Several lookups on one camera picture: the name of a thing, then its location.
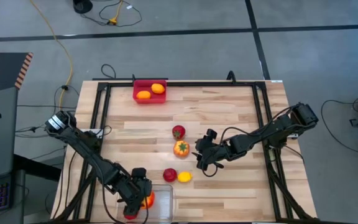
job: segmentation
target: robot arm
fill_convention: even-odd
[[[52,116],[46,124],[46,132],[69,144],[84,160],[95,169],[99,181],[111,193],[116,192],[127,205],[125,216],[136,216],[143,199],[150,196],[152,182],[146,178],[144,168],[135,168],[129,174],[121,165],[103,159],[96,152],[101,147],[101,141],[91,131],[83,132],[76,127],[75,117],[64,111]]]
[[[238,134],[229,139],[222,139],[219,144],[213,143],[216,132],[208,129],[202,139],[196,141],[197,168],[207,170],[208,165],[214,164],[218,168],[223,165],[217,163],[223,159],[233,161],[247,154],[258,142],[266,140],[273,147],[283,147],[290,134],[303,134],[304,131],[316,126],[318,118],[309,105],[298,103],[289,107],[288,111],[278,116],[276,120],[249,134]]]

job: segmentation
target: orange fruit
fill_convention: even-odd
[[[152,94],[149,91],[140,91],[136,94],[136,98],[138,99],[150,99]]]
[[[162,94],[162,93],[165,92],[165,88],[164,88],[164,86],[161,85],[161,84],[154,83],[154,84],[152,85],[152,91],[153,91],[153,93],[155,93],[155,94]]]

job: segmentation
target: transparent bin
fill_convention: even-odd
[[[153,184],[155,194],[154,204],[149,208],[147,223],[171,223],[173,217],[173,189],[171,185]],[[140,209],[137,217],[128,220],[124,217],[125,203],[118,203],[118,220],[124,223],[143,223],[146,218],[146,209]]]

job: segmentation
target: wooden table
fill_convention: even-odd
[[[79,128],[90,126],[97,86],[96,81],[83,83],[76,110]],[[288,106],[284,85],[282,82],[266,81],[266,86],[272,114],[275,115]],[[102,106],[103,102],[99,109],[98,122]],[[264,106],[261,105],[261,108],[266,124]],[[106,121],[106,125],[110,125],[112,131],[104,137],[101,155],[119,162],[129,171],[134,167],[145,167],[147,177],[153,184],[165,184],[162,173],[166,168],[171,167],[179,172],[190,171],[193,174],[191,182],[183,184],[176,181],[172,184],[175,222],[274,221],[262,145],[255,145],[253,150],[238,160],[223,161],[224,169],[219,169],[214,177],[208,178],[196,168],[195,156],[179,159],[173,154],[172,147],[175,141],[171,129],[178,124],[186,128],[185,140],[190,143],[191,151],[195,151],[194,142],[202,138],[208,128],[214,129],[218,136],[228,126],[251,132],[259,128],[252,90],[247,86],[168,87],[165,104],[138,105],[132,99],[132,87],[113,87]],[[230,130],[226,136],[235,134],[238,132]],[[296,140],[288,140],[288,145],[300,152]],[[61,186],[63,197],[58,214],[64,208],[68,166],[73,153],[74,150],[69,147],[63,170],[64,179],[59,183],[52,215],[57,209]],[[284,148],[282,161],[289,191],[305,211],[315,217],[316,212],[302,160]],[[68,201],[77,191],[82,163],[83,160],[78,155],[73,160]],[[282,195],[278,189],[277,192],[284,217]],[[83,198],[80,218],[84,217],[87,193]],[[111,195],[106,192],[106,200],[112,215],[116,216],[117,194]],[[96,186],[91,221],[110,222],[103,208],[99,183]]]

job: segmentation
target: lemon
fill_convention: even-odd
[[[178,175],[179,182],[185,183],[191,180],[192,176],[190,172],[183,171]]]
[[[164,88],[164,86],[161,85],[161,84],[154,83],[154,84],[152,85],[152,91],[153,91],[153,93],[155,93],[155,94],[162,94],[162,93],[165,92],[165,88]]]
[[[149,91],[140,91],[136,94],[136,98],[138,99],[150,99],[152,94]]]

